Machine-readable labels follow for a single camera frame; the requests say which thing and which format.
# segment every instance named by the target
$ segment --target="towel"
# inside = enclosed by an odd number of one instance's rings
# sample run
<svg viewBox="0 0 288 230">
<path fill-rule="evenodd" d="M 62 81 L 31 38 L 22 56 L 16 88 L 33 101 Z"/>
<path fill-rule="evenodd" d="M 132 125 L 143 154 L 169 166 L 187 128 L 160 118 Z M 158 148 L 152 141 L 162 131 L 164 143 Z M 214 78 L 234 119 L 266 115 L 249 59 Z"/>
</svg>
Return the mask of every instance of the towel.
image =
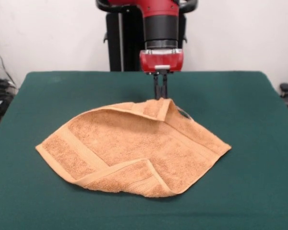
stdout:
<svg viewBox="0 0 288 230">
<path fill-rule="evenodd" d="M 69 183 L 146 197 L 182 194 L 230 149 L 163 98 L 84 112 L 36 146 Z"/>
</svg>

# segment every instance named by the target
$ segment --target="green tablecloth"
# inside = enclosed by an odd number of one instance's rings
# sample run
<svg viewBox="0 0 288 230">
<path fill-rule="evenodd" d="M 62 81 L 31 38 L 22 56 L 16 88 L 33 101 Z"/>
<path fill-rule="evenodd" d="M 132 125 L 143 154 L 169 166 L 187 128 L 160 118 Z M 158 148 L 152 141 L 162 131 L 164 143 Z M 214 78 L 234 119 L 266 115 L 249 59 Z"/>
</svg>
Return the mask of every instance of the green tablecloth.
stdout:
<svg viewBox="0 0 288 230">
<path fill-rule="evenodd" d="M 169 76 L 174 102 L 233 149 L 186 193 L 84 190 L 34 147 L 75 115 L 151 99 L 143 73 L 30 73 L 0 125 L 0 230 L 288 230 L 288 109 L 259 72 Z"/>
</svg>

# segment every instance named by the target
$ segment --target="terry cloth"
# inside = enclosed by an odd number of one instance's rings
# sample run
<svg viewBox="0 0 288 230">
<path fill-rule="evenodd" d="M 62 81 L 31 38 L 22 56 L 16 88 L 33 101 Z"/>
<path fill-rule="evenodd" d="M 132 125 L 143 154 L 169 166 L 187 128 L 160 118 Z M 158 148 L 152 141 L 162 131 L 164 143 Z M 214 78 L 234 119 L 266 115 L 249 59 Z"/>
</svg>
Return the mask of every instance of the terry cloth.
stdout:
<svg viewBox="0 0 288 230">
<path fill-rule="evenodd" d="M 82 113 L 36 149 L 69 183 L 166 197 L 185 192 L 231 147 L 161 98 Z"/>
</svg>

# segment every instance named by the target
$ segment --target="black cylindrical joint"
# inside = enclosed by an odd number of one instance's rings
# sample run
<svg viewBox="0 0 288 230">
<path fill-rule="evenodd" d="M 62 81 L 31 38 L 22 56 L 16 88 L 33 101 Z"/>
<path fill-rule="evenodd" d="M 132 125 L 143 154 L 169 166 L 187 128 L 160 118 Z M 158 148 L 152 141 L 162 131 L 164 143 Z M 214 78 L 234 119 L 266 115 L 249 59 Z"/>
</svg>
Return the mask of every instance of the black cylindrical joint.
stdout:
<svg viewBox="0 0 288 230">
<path fill-rule="evenodd" d="M 144 18 L 146 49 L 177 48 L 179 18 L 156 15 Z"/>
</svg>

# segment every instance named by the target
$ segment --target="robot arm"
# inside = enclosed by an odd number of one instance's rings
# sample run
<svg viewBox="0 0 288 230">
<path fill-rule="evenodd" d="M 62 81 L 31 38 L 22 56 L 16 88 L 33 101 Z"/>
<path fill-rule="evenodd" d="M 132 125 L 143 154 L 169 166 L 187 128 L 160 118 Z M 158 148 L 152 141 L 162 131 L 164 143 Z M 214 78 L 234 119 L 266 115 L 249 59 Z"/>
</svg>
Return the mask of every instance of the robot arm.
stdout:
<svg viewBox="0 0 288 230">
<path fill-rule="evenodd" d="M 140 52 L 144 72 L 154 75 L 155 98 L 167 98 L 167 74 L 181 71 L 183 51 L 178 49 L 179 13 L 196 9 L 197 0 L 96 0 L 99 9 L 107 12 L 126 12 L 137 6 L 143 16 L 145 50 Z M 158 86 L 158 75 L 164 85 Z"/>
</svg>

